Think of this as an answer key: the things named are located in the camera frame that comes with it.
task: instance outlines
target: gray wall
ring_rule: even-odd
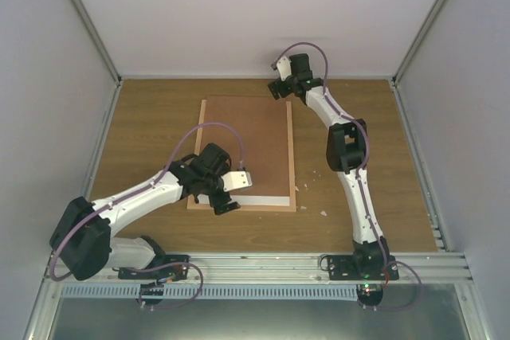
[[[402,82],[453,248],[496,338],[510,274],[510,0],[449,0]]]
[[[68,0],[0,0],[0,10],[0,337],[17,339],[114,83]]]
[[[302,40],[326,50],[332,76],[389,76],[434,0],[83,2],[123,76],[267,78]],[[320,55],[300,50],[323,71]]]

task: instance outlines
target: cable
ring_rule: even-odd
[[[202,270],[196,264],[189,263],[189,262],[172,262],[172,263],[164,264],[162,266],[148,268],[148,269],[143,269],[143,270],[139,270],[138,268],[128,268],[128,270],[132,271],[132,272],[145,273],[145,272],[154,272],[154,271],[158,271],[158,270],[162,270],[164,268],[169,268],[169,267],[174,267],[174,266],[186,266],[186,267],[191,267],[191,268],[194,268],[195,270],[197,270],[198,275],[200,276],[200,284],[198,286],[197,291],[189,299],[186,299],[186,300],[184,300],[184,301],[182,301],[180,303],[171,304],[170,306],[155,306],[155,305],[150,305],[149,307],[150,307],[151,311],[172,310],[174,308],[179,308],[179,307],[182,307],[182,306],[186,306],[187,304],[195,301],[200,296],[200,294],[202,293],[202,289],[204,287],[204,274],[202,273]],[[162,284],[155,285],[155,286],[152,286],[152,287],[140,288],[140,292],[139,292],[138,298],[136,300],[138,302],[138,304],[140,305],[140,308],[142,308],[142,309],[146,308],[146,304],[142,300],[143,293],[145,293],[147,291],[150,291],[152,288],[157,288],[157,287],[161,287],[161,286],[162,286]]]
[[[179,151],[181,146],[184,144],[184,141],[186,141],[186,139],[193,132],[195,132],[197,129],[200,129],[202,127],[209,127],[209,126],[213,126],[213,125],[216,125],[216,126],[219,126],[219,127],[224,127],[226,129],[230,130],[236,136],[236,139],[239,142],[239,151],[240,151],[240,155],[239,155],[239,168],[242,169],[243,166],[244,166],[244,160],[245,160],[245,147],[243,145],[241,136],[232,127],[230,127],[229,125],[227,125],[225,123],[200,123],[196,127],[193,127],[190,131],[188,131],[184,135],[184,137],[182,137],[182,139],[178,142],[177,146],[175,147],[174,151],[172,152],[171,156],[169,157],[167,164],[163,168],[163,171],[154,180],[154,184],[157,184],[159,181],[161,181],[161,178],[163,178],[165,173],[168,171],[168,169],[170,168],[170,164],[174,161],[174,158],[177,155],[177,152]],[[104,205],[104,206],[100,207],[98,210],[94,211],[93,213],[90,213],[88,216],[86,216],[81,221],[79,221],[67,233],[67,235],[64,237],[62,242],[58,245],[57,249],[51,255],[51,261],[49,262],[49,265],[48,265],[49,278],[51,280],[55,281],[55,282],[61,282],[62,280],[64,280],[64,279],[68,278],[69,276],[71,276],[71,274],[72,274],[71,272],[68,272],[68,273],[66,273],[66,274],[64,274],[62,276],[56,276],[55,275],[55,267],[57,266],[58,258],[60,257],[62,251],[65,248],[65,246],[71,240],[73,235],[77,233],[77,231],[79,229],[81,229],[84,225],[86,225],[88,222],[90,222],[91,219],[97,217],[99,214],[103,213],[107,209],[112,209],[113,206],[118,205],[119,203],[124,202],[127,199],[129,199],[129,198],[135,197],[135,196],[139,195],[140,193],[143,193],[144,191],[149,190],[151,187],[152,187],[152,185],[149,184],[149,185],[145,185],[145,186],[143,186],[143,187],[141,187],[141,188],[139,188],[137,190],[133,190],[130,193],[127,193],[126,195],[124,195],[124,196],[122,196],[122,197],[120,197],[118,199],[115,199],[110,204],[107,204],[107,205]]]
[[[315,48],[320,52],[322,57],[324,58],[324,83],[323,83],[323,91],[326,93],[326,90],[328,89],[328,70],[329,70],[329,63],[328,63],[328,57],[326,56],[326,53],[320,48],[317,44],[310,43],[308,41],[300,41],[299,43],[295,43],[287,47],[284,52],[280,53],[280,56],[277,57],[277,59],[271,64],[271,67],[276,68],[277,62],[292,48],[297,47],[298,45],[308,45],[310,47]]]
[[[386,286],[390,282],[390,274],[385,268],[382,269],[382,273],[384,274],[384,284],[381,286],[381,288],[386,288]]]
[[[320,270],[321,270],[321,271],[325,271],[325,272],[329,271],[327,268],[323,268],[323,267],[322,267],[322,262],[323,262],[323,261],[324,261],[324,259],[326,259],[327,257],[328,257],[328,255],[326,254],[326,255],[322,255],[322,256],[319,258],[319,268],[320,268]]]
[[[363,136],[363,140],[365,142],[365,155],[363,157],[363,161],[359,164],[359,166],[356,168],[356,171],[355,171],[355,174],[356,174],[356,179],[358,181],[358,185],[359,185],[359,190],[360,190],[360,193],[361,193],[361,198],[363,199],[363,207],[365,209],[365,213],[366,213],[366,217],[367,217],[367,220],[368,220],[368,223],[371,227],[371,230],[372,232],[374,233],[374,236],[375,236],[375,239],[377,240],[377,243],[379,245],[379,247],[381,248],[381,252],[382,252],[382,263],[383,263],[383,267],[382,267],[382,271],[385,272],[387,274],[387,267],[388,266],[391,266],[393,264],[400,264],[402,265],[403,267],[409,269],[413,275],[416,277],[416,280],[418,281],[418,286],[419,286],[419,295],[418,297],[411,303],[409,304],[406,304],[405,306],[402,306],[402,307],[388,307],[388,308],[385,308],[385,307],[382,307],[382,308],[378,308],[379,310],[381,311],[402,311],[402,310],[405,310],[407,308],[411,308],[413,306],[416,305],[416,303],[422,298],[422,293],[423,293],[423,283],[422,283],[422,280],[420,279],[419,275],[417,274],[417,272],[409,265],[407,264],[404,264],[403,262],[399,261],[399,260],[395,260],[395,261],[392,261],[392,262],[389,262],[388,263],[388,259],[387,259],[387,256],[386,256],[386,249],[384,248],[383,246],[383,243],[381,241],[381,238],[379,237],[378,233],[377,233],[377,228],[375,227],[375,223],[374,221],[372,220],[372,216],[370,214],[370,209],[368,208],[368,201],[367,201],[367,196],[365,195],[365,190],[363,189],[363,183],[361,181],[361,177],[359,176],[359,172],[361,171],[361,169],[365,169],[367,167],[367,163],[368,163],[368,159],[370,157],[370,143],[369,143],[369,140],[368,140],[368,135],[367,135],[367,132],[365,131],[365,129],[363,129],[363,126],[358,122],[356,121],[356,119],[352,118],[351,116],[349,115],[345,115],[343,114],[341,111],[338,110],[338,108],[335,106],[335,103],[333,103],[333,101],[329,98],[329,95],[328,95],[328,82],[327,82],[327,79],[328,79],[328,68],[329,68],[329,63],[328,63],[328,58],[326,56],[326,53],[318,46],[318,45],[315,45],[313,43],[309,43],[309,42],[306,42],[306,41],[300,41],[299,43],[296,43],[296,44],[292,44],[290,45],[288,48],[286,48],[281,54],[280,56],[273,62],[272,64],[272,67],[274,67],[276,65],[276,63],[292,48],[298,46],[298,45],[310,45],[311,47],[317,49],[320,54],[322,55],[322,57],[324,58],[324,67],[325,67],[325,70],[324,70],[324,85],[323,85],[323,95],[324,95],[324,99],[326,100],[326,102],[328,103],[328,105],[331,107],[331,109],[333,109],[333,111],[340,117],[340,118],[343,118],[343,119],[346,119],[347,121],[353,123],[354,125],[356,125],[356,127],[359,129],[359,131],[361,131],[361,134]],[[324,259],[324,257],[321,257],[320,260],[319,260],[319,267],[322,269],[322,260]]]

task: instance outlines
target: metal panel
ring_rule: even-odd
[[[465,325],[471,340],[490,339],[485,310],[481,306],[476,286],[470,284],[456,284],[455,291],[464,315]]]
[[[415,286],[388,287],[384,303],[408,303]],[[161,305],[173,302],[161,302]],[[172,311],[141,311],[134,299],[62,299],[52,340],[371,340],[468,338],[453,286],[426,286],[401,312],[364,311],[342,300],[197,300]]]
[[[207,283],[226,284],[353,284],[356,281],[330,281],[328,272],[322,271],[317,253],[189,253],[190,262],[202,269]],[[471,282],[471,273],[462,254],[431,252],[422,254],[395,253],[397,260],[409,264],[422,278],[423,283]],[[411,272],[399,268],[400,280],[392,284],[416,283]],[[103,270],[91,282],[117,281],[116,272]],[[198,273],[190,269],[188,280],[180,283],[198,283]]]

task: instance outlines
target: robotic arm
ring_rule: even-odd
[[[94,276],[102,268],[152,268],[170,263],[165,252],[148,237],[116,238],[124,227],[151,211],[199,194],[209,197],[216,215],[238,209],[230,191],[252,185],[244,170],[232,171],[231,159],[221,147],[210,143],[200,155],[191,154],[171,163],[167,172],[111,197],[87,202],[71,201],[50,239],[54,251],[69,232],[94,212],[96,217],[80,227],[65,244],[61,260],[78,280]]]
[[[273,97],[276,100],[291,94],[300,97],[328,129],[326,158],[329,167],[342,182],[347,196],[355,249],[347,262],[350,264],[343,264],[343,268],[349,272],[340,272],[340,275],[352,278],[351,268],[354,268],[361,279],[380,279],[383,266],[394,258],[389,254],[383,231],[375,218],[368,189],[367,169],[364,166],[367,156],[365,122],[346,113],[329,90],[323,87],[322,79],[313,78],[307,54],[282,57],[273,69],[280,73],[280,78],[269,84]]]

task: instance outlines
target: wooden frame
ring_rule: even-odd
[[[292,104],[290,101],[285,103],[287,108],[287,138],[288,138],[288,180],[289,180],[289,206],[274,206],[274,205],[243,205],[238,211],[265,211],[265,212],[282,212],[282,213],[295,213],[296,212],[296,175],[294,171],[294,138],[292,136]],[[198,123],[203,123],[206,114],[206,100],[202,100],[200,104],[200,115]],[[194,145],[194,153],[200,152],[200,145],[202,143],[202,129],[197,131],[197,140]],[[211,210],[212,208],[202,203],[195,203],[192,196],[188,197],[187,208],[192,210]]]

